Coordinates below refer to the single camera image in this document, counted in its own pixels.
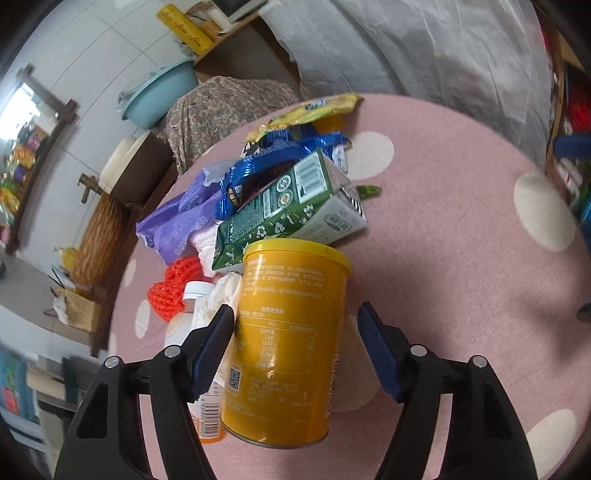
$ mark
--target green vegetable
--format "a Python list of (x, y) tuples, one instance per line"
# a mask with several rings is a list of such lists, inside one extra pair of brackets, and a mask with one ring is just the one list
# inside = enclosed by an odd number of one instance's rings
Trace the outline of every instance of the green vegetable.
[(357, 185), (357, 193), (359, 193), (361, 200), (367, 200), (371, 197), (381, 195), (382, 187), (378, 187), (377, 185)]

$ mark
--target metal screw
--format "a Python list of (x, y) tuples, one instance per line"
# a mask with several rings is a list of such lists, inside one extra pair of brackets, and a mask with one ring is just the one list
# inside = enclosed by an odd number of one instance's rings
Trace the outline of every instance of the metal screw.
[(119, 357), (118, 356), (110, 356), (107, 360), (105, 360), (105, 367), (113, 368), (119, 365)]
[(171, 345), (165, 351), (164, 355), (168, 358), (174, 358), (181, 352), (181, 348), (178, 345)]
[(427, 349), (423, 345), (413, 345), (410, 348), (410, 352), (414, 356), (425, 356), (425, 355), (427, 355)]
[(476, 365), (478, 368), (484, 368), (488, 365), (486, 358), (484, 358), (483, 356), (480, 356), (480, 355), (476, 355), (472, 359), (472, 363), (474, 363), (474, 365)]

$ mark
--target woven basket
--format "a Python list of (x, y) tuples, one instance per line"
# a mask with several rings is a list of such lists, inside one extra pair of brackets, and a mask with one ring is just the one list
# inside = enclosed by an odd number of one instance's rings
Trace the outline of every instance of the woven basket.
[(107, 194), (101, 196), (82, 237), (76, 266), (71, 274), (78, 285), (97, 285), (105, 278), (125, 217), (125, 208), (121, 203)]
[(63, 293), (66, 299), (68, 325), (87, 332), (94, 332), (99, 305), (95, 301), (86, 299), (71, 290), (61, 289), (60, 292)]

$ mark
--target cardboard box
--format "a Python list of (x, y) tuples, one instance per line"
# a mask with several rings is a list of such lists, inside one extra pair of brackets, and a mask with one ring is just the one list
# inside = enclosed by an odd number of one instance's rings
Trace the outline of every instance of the cardboard box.
[(317, 150), (220, 224), (212, 268), (241, 273), (246, 247), (265, 238), (331, 244), (366, 225), (355, 185)]

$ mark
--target blue gripper pad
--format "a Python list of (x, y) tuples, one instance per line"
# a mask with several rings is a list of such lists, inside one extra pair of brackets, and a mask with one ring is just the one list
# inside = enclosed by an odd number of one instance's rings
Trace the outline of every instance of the blue gripper pad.
[(357, 327), (382, 388), (392, 395), (394, 400), (401, 403), (402, 388), (398, 381), (399, 363), (397, 356), (401, 357), (395, 355), (390, 348), (384, 335), (385, 329), (395, 329), (399, 331), (404, 341), (406, 341), (406, 338), (399, 329), (384, 326), (369, 302), (364, 302), (358, 310)]
[(209, 326), (199, 330), (203, 330), (207, 338), (191, 369), (191, 390), (196, 398), (207, 393), (212, 386), (213, 377), (234, 333), (234, 311), (228, 305), (222, 305)]

